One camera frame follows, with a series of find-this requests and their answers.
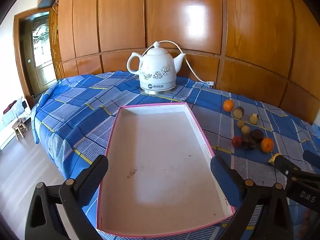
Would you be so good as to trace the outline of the wooden door with glass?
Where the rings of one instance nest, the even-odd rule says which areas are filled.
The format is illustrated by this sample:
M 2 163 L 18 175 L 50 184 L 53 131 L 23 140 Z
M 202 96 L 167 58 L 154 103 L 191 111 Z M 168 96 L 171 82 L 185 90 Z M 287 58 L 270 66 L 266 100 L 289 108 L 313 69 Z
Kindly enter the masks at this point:
M 14 16 L 13 39 L 18 77 L 30 107 L 57 81 L 50 44 L 48 8 Z

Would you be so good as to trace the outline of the small tan round fruit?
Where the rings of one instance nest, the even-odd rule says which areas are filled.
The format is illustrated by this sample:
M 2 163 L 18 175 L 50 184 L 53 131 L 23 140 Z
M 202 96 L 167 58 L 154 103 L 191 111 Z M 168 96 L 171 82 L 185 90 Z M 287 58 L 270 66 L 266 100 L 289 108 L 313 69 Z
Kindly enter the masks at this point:
M 245 125 L 245 123 L 244 123 L 242 120 L 239 120 L 239 121 L 237 122 L 237 127 L 238 127 L 239 129 L 242 129 L 242 127 L 244 127 L 244 125 Z

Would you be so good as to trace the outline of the orange tangerine with stem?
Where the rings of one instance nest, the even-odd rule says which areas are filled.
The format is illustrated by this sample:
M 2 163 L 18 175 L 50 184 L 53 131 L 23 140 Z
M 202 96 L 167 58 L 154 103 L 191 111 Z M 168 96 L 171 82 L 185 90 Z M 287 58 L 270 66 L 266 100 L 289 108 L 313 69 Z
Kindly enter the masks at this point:
M 227 99 L 223 102 L 223 110 L 225 112 L 231 112 L 234 108 L 234 102 L 231 99 Z

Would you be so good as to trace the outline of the yellow fruit piece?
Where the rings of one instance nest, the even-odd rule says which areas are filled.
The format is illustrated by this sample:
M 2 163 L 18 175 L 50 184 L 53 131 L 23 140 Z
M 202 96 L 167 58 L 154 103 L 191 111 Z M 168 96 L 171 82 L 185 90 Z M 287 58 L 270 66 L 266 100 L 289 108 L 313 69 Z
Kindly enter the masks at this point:
M 274 165 L 274 161 L 275 161 L 276 157 L 279 155 L 280 155 L 279 153 L 272 155 L 272 157 L 268 160 L 268 163 L 271 165 Z

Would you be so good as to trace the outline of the white sofa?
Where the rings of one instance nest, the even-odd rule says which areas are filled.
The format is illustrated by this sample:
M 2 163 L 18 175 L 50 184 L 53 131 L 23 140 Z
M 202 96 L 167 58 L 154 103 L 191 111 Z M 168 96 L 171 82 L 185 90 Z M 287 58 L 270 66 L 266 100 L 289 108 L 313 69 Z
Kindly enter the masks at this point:
M 20 119 L 25 123 L 30 117 L 31 109 L 24 97 L 17 99 L 11 109 L 1 115 L 1 150 L 3 150 L 16 135 L 20 135 L 19 131 L 13 128 L 13 125 Z

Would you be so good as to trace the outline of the dark brown passion fruit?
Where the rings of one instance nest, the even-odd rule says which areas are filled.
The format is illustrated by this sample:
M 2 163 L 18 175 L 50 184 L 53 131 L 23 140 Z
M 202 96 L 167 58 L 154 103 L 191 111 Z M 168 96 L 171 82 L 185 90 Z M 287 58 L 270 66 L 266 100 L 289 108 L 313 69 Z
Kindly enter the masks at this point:
M 255 141 L 256 144 L 259 144 L 264 139 L 264 134 L 261 130 L 255 129 L 250 132 L 251 138 Z

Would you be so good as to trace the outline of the white pink-rimmed tray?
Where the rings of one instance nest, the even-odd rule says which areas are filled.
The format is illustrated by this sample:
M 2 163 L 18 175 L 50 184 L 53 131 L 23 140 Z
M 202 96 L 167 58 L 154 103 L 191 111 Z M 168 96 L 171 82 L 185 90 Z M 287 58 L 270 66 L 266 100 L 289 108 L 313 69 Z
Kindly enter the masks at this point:
M 186 103 L 121 107 L 107 146 L 97 228 L 121 237 L 178 235 L 232 217 L 210 169 L 213 150 Z

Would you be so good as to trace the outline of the small red tomato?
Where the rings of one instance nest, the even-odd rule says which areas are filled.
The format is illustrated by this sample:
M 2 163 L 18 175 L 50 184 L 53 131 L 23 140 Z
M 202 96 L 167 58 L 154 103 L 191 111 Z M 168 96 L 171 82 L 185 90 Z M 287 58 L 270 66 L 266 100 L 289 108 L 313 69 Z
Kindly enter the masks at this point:
M 241 147 L 242 146 L 242 137 L 234 136 L 232 138 L 233 147 Z

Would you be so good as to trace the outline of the white ceramic electric kettle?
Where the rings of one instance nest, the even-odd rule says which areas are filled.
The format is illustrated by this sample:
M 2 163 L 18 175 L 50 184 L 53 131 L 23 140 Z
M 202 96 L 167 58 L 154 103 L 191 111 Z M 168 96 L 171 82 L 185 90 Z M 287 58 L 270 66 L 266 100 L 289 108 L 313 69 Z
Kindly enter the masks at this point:
M 162 41 L 156 41 L 142 55 L 132 52 L 127 70 L 138 75 L 140 89 L 147 94 L 170 92 L 176 87 L 177 73 L 181 70 L 185 53 L 172 57 L 161 47 Z

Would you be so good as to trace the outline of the cut pale fruit dark skin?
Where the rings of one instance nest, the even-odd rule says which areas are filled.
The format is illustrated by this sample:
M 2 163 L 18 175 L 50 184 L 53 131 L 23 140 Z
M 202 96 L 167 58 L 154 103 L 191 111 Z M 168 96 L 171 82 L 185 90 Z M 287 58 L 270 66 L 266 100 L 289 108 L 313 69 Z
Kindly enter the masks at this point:
M 244 116 L 244 109 L 241 106 L 236 107 L 235 109 L 233 109 L 233 118 L 241 120 L 242 117 Z

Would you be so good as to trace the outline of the small wooden stool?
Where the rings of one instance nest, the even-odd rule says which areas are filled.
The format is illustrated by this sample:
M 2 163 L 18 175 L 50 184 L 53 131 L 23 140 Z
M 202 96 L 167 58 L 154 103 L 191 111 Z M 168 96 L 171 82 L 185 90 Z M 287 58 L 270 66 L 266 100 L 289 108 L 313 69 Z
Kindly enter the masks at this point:
M 19 137 L 24 138 L 24 131 L 28 131 L 28 127 L 26 126 L 22 118 L 19 118 L 15 121 L 12 129 L 14 130 L 15 138 L 17 141 L 19 141 Z

